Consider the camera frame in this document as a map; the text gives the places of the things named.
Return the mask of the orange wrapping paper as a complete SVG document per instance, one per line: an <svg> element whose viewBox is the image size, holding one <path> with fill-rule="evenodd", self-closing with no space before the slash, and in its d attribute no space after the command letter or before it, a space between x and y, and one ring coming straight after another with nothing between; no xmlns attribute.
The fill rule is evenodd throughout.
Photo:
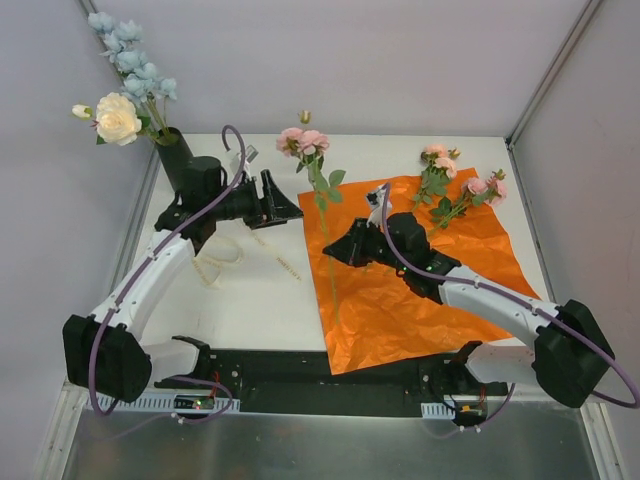
<svg viewBox="0 0 640 480"><path fill-rule="evenodd" d="M517 228L504 227L499 220L514 207L514 198L496 208L473 206L446 229L434 230L430 207L414 205L419 178L399 176L391 183L394 211L413 212L429 231L433 247L494 282L540 296L541 289L530 285L512 249ZM509 338L508 332L476 315L415 295L387 266L352 268L323 255L327 242L344 235L355 218L368 217L365 196L379 184L341 185L342 202L325 213L318 210L312 192L298 196L332 374L457 350L469 341Z"/></svg>

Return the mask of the cream lace ribbon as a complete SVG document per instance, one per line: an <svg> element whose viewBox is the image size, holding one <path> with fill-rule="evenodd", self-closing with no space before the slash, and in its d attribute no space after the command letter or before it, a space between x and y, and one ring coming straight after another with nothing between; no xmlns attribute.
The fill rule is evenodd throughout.
<svg viewBox="0 0 640 480"><path fill-rule="evenodd" d="M301 282L303 280L302 275L273 245L267 243L250 230L247 230L247 234L296 281ZM220 278L224 268L240 265L245 256L245 250L235 239L223 235L215 235L205 243L200 252L191 260L191 264L204 287L220 289Z"/></svg>

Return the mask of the pink rose stem with bud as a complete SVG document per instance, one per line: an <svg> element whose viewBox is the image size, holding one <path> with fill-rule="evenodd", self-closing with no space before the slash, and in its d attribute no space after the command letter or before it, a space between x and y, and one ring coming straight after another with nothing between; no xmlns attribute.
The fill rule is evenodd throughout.
<svg viewBox="0 0 640 480"><path fill-rule="evenodd" d="M425 168L421 173L421 184L418 193L413 197L413 210L422 204L432 204L435 196L445 197L447 193L446 186L457 175L457 167L454 160L459 155L460 152L457 149L449 150L443 145L434 144L423 149L420 158L424 162ZM447 262L444 265L451 268L460 264L447 256L440 255L440 257L443 262Z"/></svg>

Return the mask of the small pink rose stem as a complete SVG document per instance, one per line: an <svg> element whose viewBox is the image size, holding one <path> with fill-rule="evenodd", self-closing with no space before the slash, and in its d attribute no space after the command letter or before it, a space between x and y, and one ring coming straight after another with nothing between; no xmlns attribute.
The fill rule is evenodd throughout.
<svg viewBox="0 0 640 480"><path fill-rule="evenodd" d="M454 200L443 197L437 206L430 211L432 228L428 234L449 227L457 218L467 215L467 211L481 205L495 207L507 197L505 183L506 173L499 169L494 171L488 179L470 177L461 186L460 194Z"/></svg>

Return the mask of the cream white rose stem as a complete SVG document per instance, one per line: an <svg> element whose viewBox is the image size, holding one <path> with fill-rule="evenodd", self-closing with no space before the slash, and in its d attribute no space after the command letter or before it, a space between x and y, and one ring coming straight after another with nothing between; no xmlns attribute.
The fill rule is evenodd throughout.
<svg viewBox="0 0 640 480"><path fill-rule="evenodd" d="M139 137L147 137L153 142L159 140L159 134L151 127L150 118L139 113L136 105L119 93L112 92L102 97L95 108L75 104L71 107L71 114L91 123L97 145L126 146Z"/></svg>

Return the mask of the light blue flower stem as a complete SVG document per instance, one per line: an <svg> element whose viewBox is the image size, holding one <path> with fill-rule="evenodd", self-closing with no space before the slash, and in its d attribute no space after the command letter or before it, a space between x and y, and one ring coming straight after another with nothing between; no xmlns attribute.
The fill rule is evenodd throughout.
<svg viewBox="0 0 640 480"><path fill-rule="evenodd" d="M105 12L90 13L87 22L104 46L101 55L122 82L121 91L115 93L129 98L139 113L148 116L155 132L166 130L166 103L177 99L177 82L162 76L141 49L142 27L133 20L117 21Z"/></svg>

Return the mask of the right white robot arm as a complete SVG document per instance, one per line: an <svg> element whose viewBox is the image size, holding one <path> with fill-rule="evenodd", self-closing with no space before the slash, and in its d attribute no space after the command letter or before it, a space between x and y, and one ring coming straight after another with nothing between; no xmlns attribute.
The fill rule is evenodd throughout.
<svg viewBox="0 0 640 480"><path fill-rule="evenodd" d="M393 268L419 297L474 314L517 339L470 341L450 369L452 387L473 394L484 383L534 385L564 406L578 408L609 370L614 353L590 310L537 300L492 282L432 248L410 213L391 215L386 227L357 218L325 255L351 267L372 262Z"/></svg>

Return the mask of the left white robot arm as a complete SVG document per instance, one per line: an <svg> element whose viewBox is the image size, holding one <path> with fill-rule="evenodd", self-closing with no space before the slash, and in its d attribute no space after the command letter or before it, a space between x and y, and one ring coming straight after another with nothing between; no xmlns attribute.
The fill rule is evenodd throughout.
<svg viewBox="0 0 640 480"><path fill-rule="evenodd" d="M240 219L252 230L302 218L302 210L277 187L269 170L233 179L210 156L193 158L183 184L154 225L144 255L88 316L71 316L62 329L68 380L118 401L137 400L148 385L177 376L188 388L204 387L211 365L206 344L173 336L141 345L143 332L174 278L215 233L218 222Z"/></svg>

